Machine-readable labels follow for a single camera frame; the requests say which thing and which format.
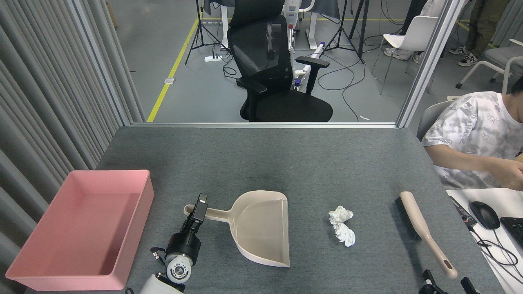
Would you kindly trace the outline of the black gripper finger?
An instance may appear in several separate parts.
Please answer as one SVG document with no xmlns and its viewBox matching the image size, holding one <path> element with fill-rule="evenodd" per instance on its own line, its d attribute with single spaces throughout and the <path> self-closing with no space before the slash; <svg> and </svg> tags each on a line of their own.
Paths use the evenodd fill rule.
<svg viewBox="0 0 523 294">
<path fill-rule="evenodd" d="M 429 269 L 423 272 L 422 277 L 425 283 L 420 288 L 419 294 L 443 294 L 443 290 L 437 286 Z"/>
<path fill-rule="evenodd" d="M 463 279 L 461 279 L 461 286 L 466 294 L 480 294 L 468 277 L 463 277 Z"/>
</svg>

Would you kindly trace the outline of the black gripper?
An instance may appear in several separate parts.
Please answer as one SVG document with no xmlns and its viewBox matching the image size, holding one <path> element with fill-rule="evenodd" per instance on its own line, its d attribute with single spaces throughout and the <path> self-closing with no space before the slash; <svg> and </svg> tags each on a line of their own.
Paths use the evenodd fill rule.
<svg viewBox="0 0 523 294">
<path fill-rule="evenodd" d="M 207 195 L 200 194 L 192 210 L 189 212 L 190 205 L 184 207 L 184 213 L 187 212 L 187 219 L 182 225 L 182 232 L 175 233 L 171 236 L 168 246 L 165 249 L 165 261 L 170 263 L 178 255 L 185 255 L 191 261 L 191 266 L 197 262 L 197 257 L 201 247 L 200 239 L 196 233 L 200 225 L 204 222 L 207 212 Z"/>
</svg>

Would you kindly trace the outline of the person's hand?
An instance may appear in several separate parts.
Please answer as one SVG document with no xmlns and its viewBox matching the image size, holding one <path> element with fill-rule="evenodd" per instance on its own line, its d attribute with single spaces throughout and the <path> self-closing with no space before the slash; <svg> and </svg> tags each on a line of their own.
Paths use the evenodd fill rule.
<svg viewBox="0 0 523 294">
<path fill-rule="evenodd" d="M 490 173 L 503 187 L 512 190 L 523 190 L 523 164 L 509 159 L 496 159 Z"/>
</svg>

